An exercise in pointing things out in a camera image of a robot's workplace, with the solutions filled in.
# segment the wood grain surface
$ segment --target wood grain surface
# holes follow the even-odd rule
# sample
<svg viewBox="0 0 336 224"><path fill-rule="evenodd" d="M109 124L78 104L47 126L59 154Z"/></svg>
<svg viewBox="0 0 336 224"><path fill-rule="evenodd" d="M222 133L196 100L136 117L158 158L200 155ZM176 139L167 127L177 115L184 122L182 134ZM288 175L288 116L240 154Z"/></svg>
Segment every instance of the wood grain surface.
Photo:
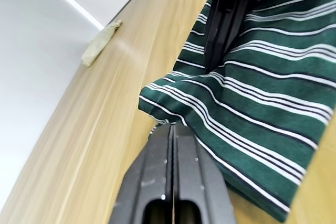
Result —
<svg viewBox="0 0 336 224"><path fill-rule="evenodd" d="M169 72L206 0L132 0L124 24L90 67L79 67L0 214L1 224L105 224L155 122L141 87ZM336 223L336 119L287 224ZM230 192L238 223L277 223Z"/></svg>

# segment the striped shirt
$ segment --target striped shirt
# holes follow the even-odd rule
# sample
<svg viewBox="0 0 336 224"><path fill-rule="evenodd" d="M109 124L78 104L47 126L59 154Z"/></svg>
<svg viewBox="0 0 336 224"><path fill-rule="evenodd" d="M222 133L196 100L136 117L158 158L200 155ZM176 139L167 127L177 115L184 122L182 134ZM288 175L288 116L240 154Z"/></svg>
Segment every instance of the striped shirt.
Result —
<svg viewBox="0 0 336 224"><path fill-rule="evenodd" d="M285 221L336 102L336 0L258 0L221 66L204 74L210 6L139 109L191 127L229 187Z"/></svg>

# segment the green striped cloth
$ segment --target green striped cloth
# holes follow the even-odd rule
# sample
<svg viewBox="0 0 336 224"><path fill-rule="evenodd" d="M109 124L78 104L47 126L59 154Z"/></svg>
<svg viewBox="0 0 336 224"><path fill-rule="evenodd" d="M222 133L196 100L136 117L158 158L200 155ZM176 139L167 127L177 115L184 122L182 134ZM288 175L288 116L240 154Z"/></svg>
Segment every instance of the green striped cloth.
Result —
<svg viewBox="0 0 336 224"><path fill-rule="evenodd" d="M191 127L227 184L285 221L336 102L336 0L258 0L234 49L204 74L210 6L139 109Z"/></svg>

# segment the wooden table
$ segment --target wooden table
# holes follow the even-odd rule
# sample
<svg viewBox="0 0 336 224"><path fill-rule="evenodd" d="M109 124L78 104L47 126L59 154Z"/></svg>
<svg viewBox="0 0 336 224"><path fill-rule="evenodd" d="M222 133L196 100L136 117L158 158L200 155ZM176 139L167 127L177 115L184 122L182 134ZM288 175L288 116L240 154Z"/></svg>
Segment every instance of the wooden table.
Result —
<svg viewBox="0 0 336 224"><path fill-rule="evenodd" d="M169 72L206 0L132 0L98 60L79 67L0 215L1 224L107 223L124 172L154 121L141 87ZM336 119L287 224L336 223ZM277 223L230 192L239 223Z"/></svg>

